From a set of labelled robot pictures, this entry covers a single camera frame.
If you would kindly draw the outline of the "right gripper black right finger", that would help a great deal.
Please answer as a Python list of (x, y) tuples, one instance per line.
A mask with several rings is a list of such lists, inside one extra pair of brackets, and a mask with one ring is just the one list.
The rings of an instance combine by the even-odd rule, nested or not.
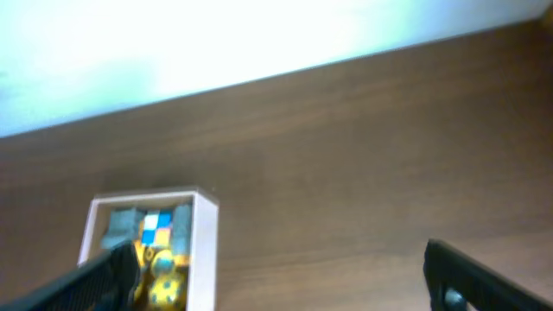
[(423, 274), (432, 311), (552, 311), (550, 302), (439, 239), (427, 243)]

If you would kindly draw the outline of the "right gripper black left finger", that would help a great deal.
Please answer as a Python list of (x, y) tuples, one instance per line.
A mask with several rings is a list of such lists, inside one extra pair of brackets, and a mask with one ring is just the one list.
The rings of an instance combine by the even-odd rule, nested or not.
[(5, 311), (131, 310), (141, 270), (133, 243), (124, 242), (28, 295)]

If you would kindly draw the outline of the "yellow wooden paddle drum toy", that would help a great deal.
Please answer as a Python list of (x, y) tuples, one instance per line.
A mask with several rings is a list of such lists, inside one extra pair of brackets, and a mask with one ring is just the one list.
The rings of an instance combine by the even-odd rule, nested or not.
[(155, 277), (151, 272), (151, 264), (156, 254), (156, 250), (150, 246), (142, 244), (138, 240), (134, 241), (133, 245), (137, 253), (137, 260), (140, 269), (138, 283), (133, 293), (133, 302), (137, 303), (148, 294), (148, 290), (154, 282)]

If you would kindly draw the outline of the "yellow ball with blue letters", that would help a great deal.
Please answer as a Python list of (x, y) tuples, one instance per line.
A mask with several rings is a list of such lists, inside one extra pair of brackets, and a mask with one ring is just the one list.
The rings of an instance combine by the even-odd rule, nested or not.
[(182, 311), (187, 303), (187, 278), (183, 274), (159, 275), (151, 284), (148, 306), (157, 311)]

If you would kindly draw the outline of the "yellow grey robot ball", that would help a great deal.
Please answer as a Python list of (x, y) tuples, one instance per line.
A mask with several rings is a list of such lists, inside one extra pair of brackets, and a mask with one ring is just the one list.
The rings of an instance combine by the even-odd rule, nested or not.
[(171, 250), (162, 250), (155, 254), (150, 264), (150, 273), (153, 277), (175, 272), (175, 257)]

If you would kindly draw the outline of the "yellow grey dump truck toy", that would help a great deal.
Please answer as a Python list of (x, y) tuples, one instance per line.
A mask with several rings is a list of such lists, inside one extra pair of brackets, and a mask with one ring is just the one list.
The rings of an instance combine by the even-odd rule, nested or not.
[(110, 249), (137, 239), (144, 217), (145, 212), (136, 207), (111, 211), (108, 228), (100, 241), (101, 247)]

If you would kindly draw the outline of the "small colourful puzzle cube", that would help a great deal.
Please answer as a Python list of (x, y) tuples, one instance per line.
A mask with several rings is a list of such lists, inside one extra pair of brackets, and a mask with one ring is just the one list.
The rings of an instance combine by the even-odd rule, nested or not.
[(169, 210), (147, 212), (143, 219), (140, 241), (154, 248), (168, 248), (172, 231), (173, 214)]

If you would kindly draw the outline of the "pink cardboard box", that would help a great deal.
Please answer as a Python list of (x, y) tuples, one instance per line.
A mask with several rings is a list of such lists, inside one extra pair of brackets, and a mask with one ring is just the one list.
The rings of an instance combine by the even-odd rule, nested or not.
[[(173, 273), (187, 278), (187, 303), (184, 311), (214, 311), (216, 298), (216, 267), (219, 206), (215, 199), (198, 187), (177, 187), (148, 191), (133, 191), (120, 194), (101, 194), (90, 205), (86, 229), (80, 248), (79, 262), (85, 263), (104, 251), (100, 245), (109, 225), (113, 210), (136, 207), (145, 212), (169, 210), (174, 212), (179, 205), (193, 208), (190, 261), (187, 266), (177, 266)], [(140, 241), (140, 235), (133, 241)], [(148, 306), (148, 294), (133, 303), (135, 308)]]

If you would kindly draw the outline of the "yellow grey mixer truck toy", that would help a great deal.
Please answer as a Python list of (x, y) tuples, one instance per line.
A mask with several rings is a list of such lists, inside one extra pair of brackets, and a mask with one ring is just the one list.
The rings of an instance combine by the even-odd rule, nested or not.
[(173, 212), (170, 247), (177, 266), (187, 266), (190, 261), (193, 208), (179, 205)]

